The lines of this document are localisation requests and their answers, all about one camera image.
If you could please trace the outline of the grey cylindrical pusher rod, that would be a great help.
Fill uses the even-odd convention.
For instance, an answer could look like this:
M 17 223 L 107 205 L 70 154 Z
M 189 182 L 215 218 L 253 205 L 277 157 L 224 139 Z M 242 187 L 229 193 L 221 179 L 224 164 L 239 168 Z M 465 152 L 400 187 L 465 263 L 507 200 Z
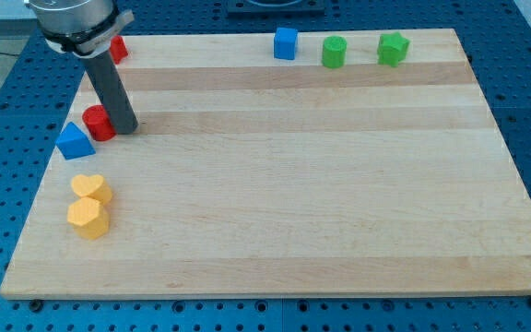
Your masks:
M 82 63 L 114 131 L 119 135 L 133 134 L 138 121 L 110 52 L 83 58 Z

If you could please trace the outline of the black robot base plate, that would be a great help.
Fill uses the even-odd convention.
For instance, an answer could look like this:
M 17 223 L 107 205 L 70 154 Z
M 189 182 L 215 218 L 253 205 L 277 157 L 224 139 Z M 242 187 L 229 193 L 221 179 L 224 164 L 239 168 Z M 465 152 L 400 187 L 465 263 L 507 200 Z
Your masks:
M 224 4 L 228 18 L 325 12 L 325 0 L 227 0 Z

